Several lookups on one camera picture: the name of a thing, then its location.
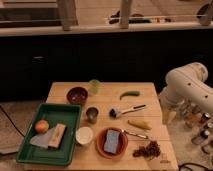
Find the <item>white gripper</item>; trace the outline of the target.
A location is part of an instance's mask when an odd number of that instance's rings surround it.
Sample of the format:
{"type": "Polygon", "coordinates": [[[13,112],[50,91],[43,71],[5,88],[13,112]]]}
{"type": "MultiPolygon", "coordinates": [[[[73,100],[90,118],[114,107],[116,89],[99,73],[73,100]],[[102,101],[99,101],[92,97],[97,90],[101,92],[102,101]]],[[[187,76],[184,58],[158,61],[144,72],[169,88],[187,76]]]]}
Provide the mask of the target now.
{"type": "Polygon", "coordinates": [[[168,125],[176,116],[176,105],[161,104],[162,108],[162,123],[168,125]]]}

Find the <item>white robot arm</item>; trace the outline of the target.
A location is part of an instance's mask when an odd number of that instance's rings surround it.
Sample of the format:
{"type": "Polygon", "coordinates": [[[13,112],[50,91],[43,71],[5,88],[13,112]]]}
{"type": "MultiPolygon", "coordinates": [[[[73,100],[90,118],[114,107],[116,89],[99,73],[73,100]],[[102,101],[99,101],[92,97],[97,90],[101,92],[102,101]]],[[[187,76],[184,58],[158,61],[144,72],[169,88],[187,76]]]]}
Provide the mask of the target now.
{"type": "Polygon", "coordinates": [[[213,114],[213,88],[205,84],[207,78],[208,70],[199,62],[172,69],[166,74],[166,86],[159,94],[164,125],[174,118],[173,112],[185,100],[190,100],[204,112],[213,114]]]}

